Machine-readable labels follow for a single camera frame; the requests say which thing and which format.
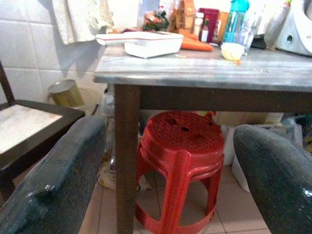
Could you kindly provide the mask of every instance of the metal can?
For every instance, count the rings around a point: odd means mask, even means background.
[[[48,91],[57,105],[77,107],[84,105],[81,93],[73,79],[65,79],[48,88]]]

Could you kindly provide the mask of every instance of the orange carrot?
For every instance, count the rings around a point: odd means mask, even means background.
[[[207,44],[200,42],[198,40],[193,40],[190,38],[183,38],[181,49],[184,50],[200,50],[200,51],[212,51],[214,48]]]
[[[197,36],[195,34],[189,33],[183,29],[179,29],[179,34],[182,34],[185,38],[191,38],[193,40],[197,40]]]

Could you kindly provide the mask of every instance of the red plastic stool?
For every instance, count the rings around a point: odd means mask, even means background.
[[[136,203],[138,221],[155,234],[195,234],[202,230],[215,211],[223,147],[222,132],[210,119],[181,111],[151,118],[138,147],[136,180],[151,169],[163,174],[165,198],[160,221],[149,217]],[[208,190],[206,216],[195,224],[179,226],[193,180],[201,180]]]

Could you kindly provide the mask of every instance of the wooden table leg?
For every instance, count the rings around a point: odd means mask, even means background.
[[[139,108],[140,86],[115,85],[118,234],[133,233]]]
[[[11,181],[11,180],[3,182],[0,184],[0,191],[1,191],[2,197],[5,201],[7,201],[7,199],[9,199],[9,197],[12,195],[14,190],[15,190],[15,185],[14,185],[13,181]]]

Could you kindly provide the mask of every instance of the kitchen appliance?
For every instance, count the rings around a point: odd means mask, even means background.
[[[305,9],[311,0],[292,0],[290,12],[275,44],[278,49],[312,56],[312,20]]]
[[[127,54],[146,59],[178,52],[183,35],[168,32],[126,32],[97,34],[96,39],[101,45],[124,43]]]

